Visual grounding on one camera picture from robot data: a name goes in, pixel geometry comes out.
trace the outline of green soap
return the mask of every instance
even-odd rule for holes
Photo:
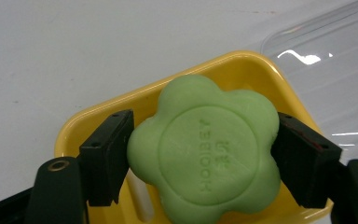
[[[226,211],[251,214],[275,199],[281,179],[270,149],[278,128],[263,95],[178,77],[159,96],[155,116],[132,133],[128,160],[156,186],[173,223],[215,223]]]

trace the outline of plastic lid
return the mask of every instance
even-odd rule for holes
[[[344,149],[341,162],[358,159],[358,2],[270,36],[261,51]]]

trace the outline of screw hole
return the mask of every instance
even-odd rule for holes
[[[56,172],[65,169],[69,165],[69,161],[55,161],[48,166],[48,170],[51,172]]]

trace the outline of yellow soap dish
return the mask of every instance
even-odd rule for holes
[[[132,109],[135,127],[154,115],[158,96],[162,88],[173,78],[199,74],[212,79],[223,91],[247,89],[265,95],[278,111],[292,115],[312,129],[318,127],[300,103],[279,69],[266,57],[251,51],[234,51],[176,75],[164,78],[141,89],[115,97],[104,103],[87,108],[70,118],[62,127],[55,146],[55,157],[78,155],[80,145],[108,117],[119,110]],[[135,200],[129,189],[129,179],[122,186],[119,204],[110,207],[89,207],[90,223],[145,223],[137,215]],[[147,186],[155,210],[150,224],[170,221],[159,203],[158,192]],[[310,223],[327,215],[332,207],[328,202],[325,209],[305,209],[296,204],[284,184],[276,200],[264,211],[245,215],[236,212],[224,214],[218,223]]]

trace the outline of white surface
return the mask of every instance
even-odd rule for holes
[[[349,2],[0,1],[0,200],[75,112]]]

